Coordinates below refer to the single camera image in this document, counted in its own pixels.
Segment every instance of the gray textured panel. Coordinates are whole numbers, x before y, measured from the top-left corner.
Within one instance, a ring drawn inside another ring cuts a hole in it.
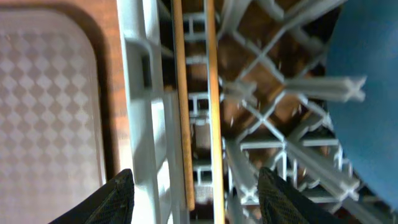
[[[104,183],[97,89],[71,20],[0,12],[0,223],[47,223]]]

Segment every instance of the orange strip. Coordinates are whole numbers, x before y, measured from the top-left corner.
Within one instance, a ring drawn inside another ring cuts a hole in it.
[[[214,223],[223,224],[224,216],[224,188],[223,188],[223,156],[221,147],[220,125],[220,93],[218,89],[217,68],[217,40],[214,0],[205,1],[207,51],[208,51],[208,85],[210,92],[210,133],[211,133],[211,165],[213,168],[213,200]]]
[[[184,30],[182,21],[181,0],[174,0],[173,8],[176,52],[175,59],[177,61],[178,98],[180,101],[185,195],[187,199],[187,208],[192,211],[195,209],[195,193],[193,191],[193,169],[188,110],[187,68],[185,65]]]

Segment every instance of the gray perforated tray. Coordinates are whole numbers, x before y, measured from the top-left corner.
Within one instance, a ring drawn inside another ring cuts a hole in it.
[[[105,182],[93,49],[52,11],[0,11],[0,223],[47,223]]]

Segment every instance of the blue object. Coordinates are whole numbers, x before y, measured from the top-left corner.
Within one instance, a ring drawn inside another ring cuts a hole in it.
[[[398,1],[349,0],[331,38],[328,76],[368,77],[363,103],[328,103],[345,154],[398,208]]]

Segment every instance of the wooden surface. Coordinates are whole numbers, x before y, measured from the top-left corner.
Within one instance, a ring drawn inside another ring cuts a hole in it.
[[[95,51],[107,177],[123,166],[130,150],[116,0],[0,0],[1,9],[53,9],[66,14],[88,36]]]
[[[180,103],[182,154],[185,178],[185,197],[190,211],[195,209],[195,193],[193,191],[193,170],[191,152],[191,134],[188,110],[187,71],[185,65],[184,32],[182,21],[181,0],[173,1],[174,38],[177,60],[178,99]]]
[[[223,150],[221,147],[220,93],[218,89],[217,38],[214,0],[207,0],[206,31],[208,56],[208,91],[210,94],[211,169],[213,180],[214,223],[225,222]]]

